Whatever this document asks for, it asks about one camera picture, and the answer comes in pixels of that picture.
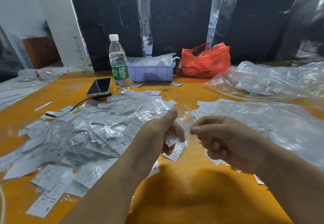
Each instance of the plastic water bottle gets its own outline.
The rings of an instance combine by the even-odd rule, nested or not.
[[[131,88],[126,65],[126,55],[123,47],[119,43],[118,35],[109,35],[109,39],[111,41],[109,60],[112,74],[114,75],[117,91],[122,92]]]

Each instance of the hand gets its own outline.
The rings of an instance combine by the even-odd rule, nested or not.
[[[151,172],[160,154],[171,155],[175,147],[164,143],[166,132],[173,132],[180,142],[185,141],[183,128],[175,122],[177,116],[177,111],[171,110],[162,118],[146,122],[125,151],[124,154],[132,159],[143,179]]]
[[[221,159],[246,173],[256,174],[270,148],[277,146],[252,128],[227,116],[205,116],[192,125],[211,159]]]

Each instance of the smartphone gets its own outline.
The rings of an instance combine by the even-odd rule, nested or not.
[[[110,85],[111,85],[111,78],[96,79],[92,83],[87,93],[87,96],[96,97],[96,96],[109,94]]]

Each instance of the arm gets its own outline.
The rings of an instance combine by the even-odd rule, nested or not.
[[[324,174],[235,119],[206,116],[191,128],[212,159],[256,174],[295,224],[324,222]]]
[[[107,170],[60,224],[123,224],[133,194],[161,152],[170,155],[174,146],[164,143],[168,130],[184,141],[184,131],[174,121],[176,111],[150,120],[140,129],[124,154]]]
[[[295,224],[324,222],[324,174],[318,168],[277,146],[257,176]]]

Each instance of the white bottle cap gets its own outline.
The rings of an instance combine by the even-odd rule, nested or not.
[[[111,42],[119,41],[118,35],[109,35],[109,39]]]

